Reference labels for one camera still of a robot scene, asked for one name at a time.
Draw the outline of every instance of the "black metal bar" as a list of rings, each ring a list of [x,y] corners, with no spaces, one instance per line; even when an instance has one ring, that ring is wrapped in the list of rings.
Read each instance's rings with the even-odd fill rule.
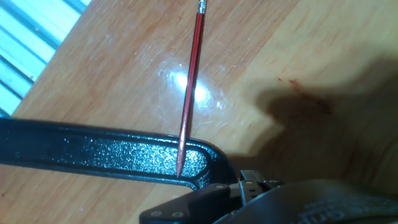
[[[0,163],[200,189],[237,182],[214,146],[187,142],[187,161],[176,177],[178,137],[18,119],[0,119]]]
[[[32,54],[33,56],[35,56],[40,62],[42,62],[43,64],[47,64],[47,62],[42,59],[42,57],[38,56],[36,54],[36,52],[34,52],[33,50],[31,50],[30,48],[28,48],[24,43],[22,43],[18,38],[14,37],[14,35],[12,35],[10,32],[8,32],[8,30],[6,30],[3,26],[0,25],[0,30],[2,30],[3,32],[5,32],[13,41],[17,42],[19,45],[21,45],[26,51],[28,51],[30,54]]]
[[[8,66],[9,68],[11,68],[19,77],[21,77],[23,80],[25,80],[30,85],[33,85],[34,81],[31,78],[29,78],[25,73],[21,72],[17,67],[15,67],[15,65],[13,65],[11,62],[9,62],[2,55],[0,55],[0,63],[3,63],[6,66]]]
[[[16,98],[22,100],[24,97],[13,90],[9,85],[5,84],[3,81],[0,80],[0,85],[2,85],[6,90],[10,91]]]
[[[86,5],[84,5],[81,1],[79,0],[63,0],[68,6],[70,6],[73,10],[78,12],[79,14],[82,14],[84,10],[86,9]]]
[[[24,11],[19,9],[14,3],[12,3],[12,1],[0,1],[0,6],[53,49],[58,49],[61,45],[60,41],[58,41],[49,31],[44,29]]]

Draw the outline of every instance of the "metal ferrule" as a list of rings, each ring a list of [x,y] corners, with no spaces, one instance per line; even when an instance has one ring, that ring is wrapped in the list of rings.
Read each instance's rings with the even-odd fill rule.
[[[199,9],[198,12],[204,14],[206,11],[206,0],[199,1]]]

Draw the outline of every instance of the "pencil tip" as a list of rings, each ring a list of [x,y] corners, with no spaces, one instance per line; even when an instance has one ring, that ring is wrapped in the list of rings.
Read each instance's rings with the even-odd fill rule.
[[[182,173],[182,166],[177,164],[177,178],[181,176],[181,173]]]

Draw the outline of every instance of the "wooden table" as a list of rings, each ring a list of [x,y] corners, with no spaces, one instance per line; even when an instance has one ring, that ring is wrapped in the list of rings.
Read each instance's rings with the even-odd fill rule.
[[[398,1],[208,1],[192,137],[398,193]],[[93,0],[15,118],[178,134],[197,1]],[[0,166],[1,223],[137,223],[189,192]]]

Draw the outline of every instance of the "black plastic part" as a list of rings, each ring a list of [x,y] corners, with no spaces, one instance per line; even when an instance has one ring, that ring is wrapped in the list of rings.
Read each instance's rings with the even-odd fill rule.
[[[398,222],[397,197],[340,180],[310,180],[281,185],[263,193],[227,223],[382,224],[392,221]]]
[[[0,163],[164,184],[193,190],[237,182],[214,146],[187,142],[182,176],[176,177],[178,137],[71,124],[0,118]]]
[[[231,189],[224,184],[211,184],[204,189],[144,211],[140,224],[214,223],[241,207],[240,197],[230,197]]]

